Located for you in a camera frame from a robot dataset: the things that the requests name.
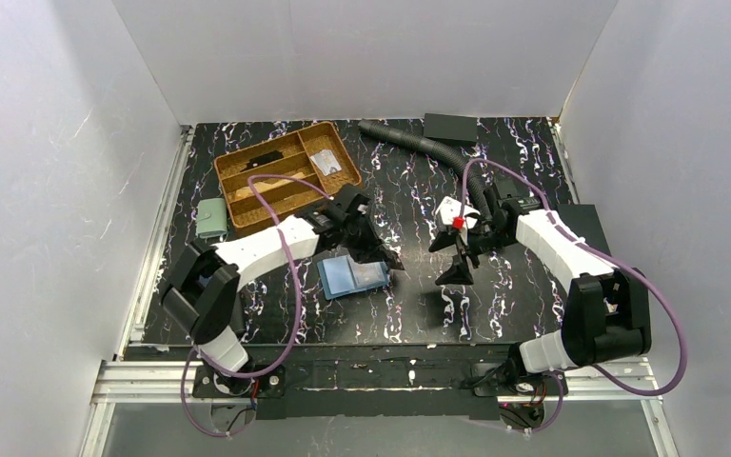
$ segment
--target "table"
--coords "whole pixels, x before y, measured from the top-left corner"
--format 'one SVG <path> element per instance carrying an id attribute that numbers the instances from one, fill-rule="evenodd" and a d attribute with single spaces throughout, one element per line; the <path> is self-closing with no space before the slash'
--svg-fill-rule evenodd
<path id="1" fill-rule="evenodd" d="M 159 277 L 166 276 L 173 260 L 194 238 L 198 202 L 222 196 L 214 158 L 313 122 L 318 121 L 195 127 Z M 298 268 L 305 303 L 298 335 L 301 344 L 515 342 L 559 327 L 564 292 L 539 259 L 519 245 L 484 256 L 481 266 L 473 270 L 472 287 L 435 286 L 435 278 L 449 267 L 452 252 L 427 252 L 435 227 L 432 212 L 445 196 L 459 197 L 460 178 L 421 153 L 361 135 L 357 120 L 333 122 L 363 176 L 365 194 L 372 196 L 370 213 L 377 230 L 400 253 L 406 270 L 395 271 L 385 288 L 327 301 L 317 266 L 301 261 Z M 388 120 L 386 124 L 419 134 L 424 127 L 421 119 Z M 463 151 L 519 170 L 545 191 L 551 204 L 571 201 L 545 118 L 481 118 L 478 145 Z M 486 168 L 484 171 L 487 177 L 493 174 Z M 344 250 L 328 252 L 314 260 L 344 254 Z M 186 333 L 158 305 L 157 292 L 156 287 L 142 343 L 189 345 Z M 286 267 L 246 285 L 247 332 L 243 341 L 285 343 L 295 309 L 292 294 Z"/>

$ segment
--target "black marble table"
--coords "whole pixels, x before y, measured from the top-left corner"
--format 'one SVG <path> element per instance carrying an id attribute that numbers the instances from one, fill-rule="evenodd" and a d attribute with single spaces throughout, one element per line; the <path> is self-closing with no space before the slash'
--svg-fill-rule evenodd
<path id="1" fill-rule="evenodd" d="M 421 119 L 385 122 L 397 129 L 423 131 Z M 199 124 L 159 272 L 166 275 L 172 261 L 195 236 L 198 202 L 221 196 L 213 168 L 215 157 L 312 123 Z M 475 286 L 435 286 L 435 278 L 449 267 L 452 252 L 427 252 L 435 227 L 432 213 L 443 197 L 459 197 L 460 179 L 421 153 L 361 136 L 356 120 L 335 121 L 335 126 L 360 169 L 365 193 L 373 197 L 370 213 L 377 230 L 400 253 L 406 271 L 393 272 L 391 284 L 385 288 L 327 301 L 317 266 L 302 261 L 298 268 L 305 310 L 300 343 L 515 342 L 559 327 L 564 293 L 539 259 L 519 245 L 485 256 L 481 267 L 473 270 Z M 464 154 L 518 169 L 544 189 L 551 204 L 570 201 L 546 119 L 484 118 L 478 133 L 478 145 L 463 149 Z M 486 168 L 484 172 L 487 178 L 493 173 Z M 344 254 L 340 250 L 316 260 Z M 286 267 L 244 286 L 243 293 L 247 303 L 243 341 L 283 344 L 295 309 Z M 186 334 L 160 308 L 158 300 L 156 289 L 142 343 L 188 345 Z"/>

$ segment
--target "green wallet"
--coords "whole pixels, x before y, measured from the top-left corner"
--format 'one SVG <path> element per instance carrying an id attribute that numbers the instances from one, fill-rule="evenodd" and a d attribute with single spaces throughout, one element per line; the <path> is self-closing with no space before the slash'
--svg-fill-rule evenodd
<path id="1" fill-rule="evenodd" d="M 226 199 L 209 198 L 197 204 L 197 236 L 214 238 L 228 233 Z"/>

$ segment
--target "brown organizer tray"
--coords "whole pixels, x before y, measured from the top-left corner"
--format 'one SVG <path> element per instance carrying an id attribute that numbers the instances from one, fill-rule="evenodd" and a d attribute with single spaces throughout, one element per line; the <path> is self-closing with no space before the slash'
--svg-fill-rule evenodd
<path id="1" fill-rule="evenodd" d="M 323 149 L 332 151 L 341 166 L 340 171 L 324 176 L 312 163 L 309 157 Z M 244 169 L 251 159 L 275 150 L 280 151 L 283 157 L 253 169 Z M 247 178 L 251 175 L 295 176 L 318 186 L 329 195 L 336 194 L 343 184 L 360 185 L 363 181 L 360 172 L 351 162 L 338 131 L 330 122 L 295 130 L 264 143 L 217 157 L 214 160 L 214 168 L 220 178 L 231 223 L 236 233 L 240 235 L 250 235 L 273 226 L 270 215 L 247 186 Z M 258 181 L 256 188 L 281 220 L 323 198 L 315 190 L 285 179 Z"/>

